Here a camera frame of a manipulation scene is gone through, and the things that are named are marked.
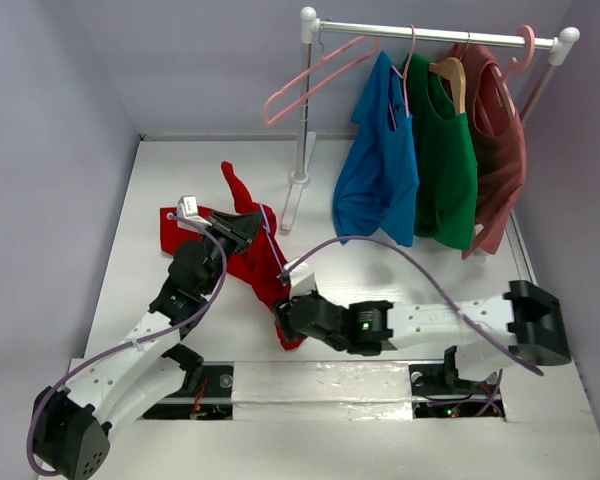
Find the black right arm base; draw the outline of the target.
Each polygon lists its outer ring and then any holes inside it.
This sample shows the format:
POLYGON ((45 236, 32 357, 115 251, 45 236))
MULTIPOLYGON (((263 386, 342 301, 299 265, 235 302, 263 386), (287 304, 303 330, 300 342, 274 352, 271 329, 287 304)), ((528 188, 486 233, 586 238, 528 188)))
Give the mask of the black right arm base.
POLYGON ((501 394, 501 370, 484 380, 465 380, 456 368, 456 348, 442 362, 409 366, 411 404, 416 419, 499 418, 505 419, 501 394))

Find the light blue wire hanger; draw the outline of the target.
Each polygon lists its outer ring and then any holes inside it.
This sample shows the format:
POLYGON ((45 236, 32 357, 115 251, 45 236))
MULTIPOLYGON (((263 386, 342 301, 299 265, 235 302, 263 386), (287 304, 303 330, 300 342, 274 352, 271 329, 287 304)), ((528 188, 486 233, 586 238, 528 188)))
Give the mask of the light blue wire hanger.
POLYGON ((271 253, 272 253, 272 255, 277 263, 278 269, 279 269, 278 276, 284 276, 285 275, 284 262, 282 261, 282 256, 279 252, 279 247, 275 240, 275 232, 273 229, 273 223, 270 220, 270 216, 267 212, 267 209, 265 208, 265 205, 262 203, 259 203, 258 206, 260 208, 260 211, 261 211, 261 214, 262 214, 263 220, 264 220, 264 230, 265 230, 266 239, 269 243, 271 253))

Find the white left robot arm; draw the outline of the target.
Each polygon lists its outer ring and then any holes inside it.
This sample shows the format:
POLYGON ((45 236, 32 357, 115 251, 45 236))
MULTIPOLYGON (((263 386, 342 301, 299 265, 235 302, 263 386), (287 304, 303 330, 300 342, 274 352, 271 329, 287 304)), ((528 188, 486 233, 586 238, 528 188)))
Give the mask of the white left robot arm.
POLYGON ((197 236, 176 249, 147 311, 120 343, 80 363, 34 401, 26 455, 41 476, 91 478, 122 429, 161 399, 201 387, 203 359, 183 341, 218 297, 230 258, 253 245, 263 216, 168 219, 197 236))

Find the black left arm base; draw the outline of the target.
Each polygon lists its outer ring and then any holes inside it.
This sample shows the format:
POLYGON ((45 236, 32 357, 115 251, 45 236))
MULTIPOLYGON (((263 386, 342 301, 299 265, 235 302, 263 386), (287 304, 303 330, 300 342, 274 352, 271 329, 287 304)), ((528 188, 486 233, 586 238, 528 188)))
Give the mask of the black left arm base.
POLYGON ((143 415, 144 420, 231 420, 234 364, 206 362, 184 345, 164 354, 184 368, 183 384, 175 393, 159 400, 143 415))

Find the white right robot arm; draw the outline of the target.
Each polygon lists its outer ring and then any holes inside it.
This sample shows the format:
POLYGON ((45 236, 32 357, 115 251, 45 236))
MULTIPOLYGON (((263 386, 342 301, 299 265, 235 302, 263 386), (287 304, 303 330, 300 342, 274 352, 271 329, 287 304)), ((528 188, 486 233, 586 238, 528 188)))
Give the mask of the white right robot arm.
POLYGON ((462 392, 518 364, 534 374, 572 360, 559 301, 526 282, 500 296, 455 305, 387 300, 339 306, 312 289, 278 302, 284 339, 312 338, 337 352, 441 360, 442 384, 462 392))

